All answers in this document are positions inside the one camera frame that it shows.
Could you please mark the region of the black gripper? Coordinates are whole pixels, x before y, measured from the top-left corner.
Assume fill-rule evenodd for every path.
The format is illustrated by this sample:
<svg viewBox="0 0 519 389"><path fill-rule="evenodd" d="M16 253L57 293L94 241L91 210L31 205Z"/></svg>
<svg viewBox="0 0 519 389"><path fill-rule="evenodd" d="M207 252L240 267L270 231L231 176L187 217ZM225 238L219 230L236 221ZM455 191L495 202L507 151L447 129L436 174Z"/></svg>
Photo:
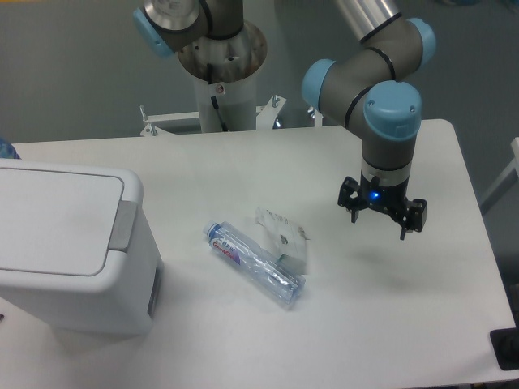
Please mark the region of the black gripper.
<svg viewBox="0 0 519 389"><path fill-rule="evenodd" d="M404 241L407 233L421 233L427 221L427 201L408 200L408 183L406 179L396 186L371 188L371 182L363 175L360 185L352 177L346 177L339 190L337 205L346 208L352 223L366 207L384 214L392 213L392 219L401 226L400 240Z"/></svg>

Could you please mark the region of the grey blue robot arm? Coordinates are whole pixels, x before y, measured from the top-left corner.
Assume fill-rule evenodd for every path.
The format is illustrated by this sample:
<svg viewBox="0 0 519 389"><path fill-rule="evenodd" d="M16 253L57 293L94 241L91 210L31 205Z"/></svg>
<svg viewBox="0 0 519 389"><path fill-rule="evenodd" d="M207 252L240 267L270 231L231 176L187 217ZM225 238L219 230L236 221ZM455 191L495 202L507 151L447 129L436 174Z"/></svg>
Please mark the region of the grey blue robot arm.
<svg viewBox="0 0 519 389"><path fill-rule="evenodd" d="M353 218L371 209L403 233L419 232L424 199L406 195L422 121L422 98L405 78L434 55L436 38L420 19L405 19L392 1L339 1L362 50L346 62L321 59L302 81L305 102L362 143L361 177L341 184L338 204ZM178 57L199 84L205 132L254 130L255 77L265 62L263 33L240 1L146 1L133 13L158 56Z"/></svg>

